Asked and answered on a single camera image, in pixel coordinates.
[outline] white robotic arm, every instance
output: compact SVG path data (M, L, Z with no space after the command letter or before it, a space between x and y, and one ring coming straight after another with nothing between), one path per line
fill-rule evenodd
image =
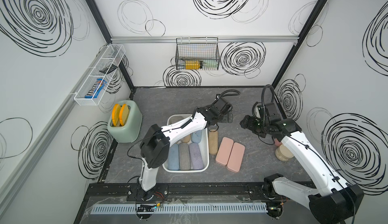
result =
M266 87L271 88L274 95L273 87L265 86L262 102ZM264 178L265 195L269 198L282 195L302 204L322 224L334 224L354 217L364 196L361 188L348 183L322 158L294 120L282 120L273 100L274 97L271 103L254 104L252 112L258 105L260 118L246 115L240 125L261 137L270 134L280 140L306 170L316 188L295 183L276 173ZM166 161L170 146L190 133L215 125L231 108L221 94L213 104L196 109L191 117L163 127L151 126L145 136L149 140L140 145L143 167L139 181L143 190L148 191L156 185L159 166Z
M205 120L205 117L201 113L195 112L194 114L194 117L190 116L177 123L161 127L161 130L165 137L168 137L170 139L169 147L171 147L179 139L182 139L188 134L206 128L207 121ZM188 123L184 128L181 128L182 125L184 125L188 121L190 121L190 123ZM142 174L139 178L139 181L144 191L148 191L156 185L156 175L158 174L158 169L159 167L148 168L147 162L143 158Z

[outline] gray marble tabletop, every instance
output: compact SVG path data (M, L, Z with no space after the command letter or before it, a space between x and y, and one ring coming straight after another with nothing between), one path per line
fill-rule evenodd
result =
M134 101L143 114L142 126L138 140L142 139L153 124L163 126L171 115L192 114L193 109L211 104L216 94L229 88L139 88ZM245 146L240 171L232 173L215 162L210 155L209 167L199 173L169 173L159 168L156 178L159 183L194 183L194 182L261 182L264 177L274 173L283 174L292 181L310 181L308 174L293 158L282 162L275 156L275 145L261 142L257 135L240 127L245 115L251 114L252 105L260 101L262 88L235 88L241 92L239 96L226 97L233 105L233 123L221 123L218 130L218 145L223 137L229 137ZM266 91L266 102L270 101L270 91ZM269 136L264 139L272 143ZM136 175L140 175L142 161L131 159L127 150L133 143L119 143L114 153L105 183L127 183ZM140 156L140 148L134 146L129 155Z

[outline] cylindrical container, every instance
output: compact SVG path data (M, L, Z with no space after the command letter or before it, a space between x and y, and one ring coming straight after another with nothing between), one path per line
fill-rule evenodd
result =
M209 153L216 155L218 152L218 131L209 130Z
M186 70L198 70L199 68L201 68L200 61L185 61L185 63L186 63L186 66L185 66Z
M275 155L280 161L283 162L287 162L294 157L290 150L286 148L283 144L275 150Z

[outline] yellow object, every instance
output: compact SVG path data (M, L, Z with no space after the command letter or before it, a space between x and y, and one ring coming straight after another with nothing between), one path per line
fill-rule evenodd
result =
M120 114L121 106L119 104L115 104L112 110L112 124L113 126L117 126L119 122L119 114Z
M186 70L198 70L201 67L199 61L186 61Z
M127 122L128 115L129 115L129 107L126 104L123 104L119 114L119 120L120 120L121 126L124 126L125 123Z
M275 150L275 155L283 162L289 161L294 157L291 151L283 144Z

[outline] white wire shelf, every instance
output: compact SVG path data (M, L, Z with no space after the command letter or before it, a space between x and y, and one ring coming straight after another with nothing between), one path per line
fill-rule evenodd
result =
M113 76L117 73L117 70L120 70L118 66L125 54L124 46L110 44L104 48L104 53L74 97L74 100L81 106L97 106ZM114 68L113 66L117 66L117 68L113 72L108 73L109 69ZM108 68L106 73L100 72L106 68Z

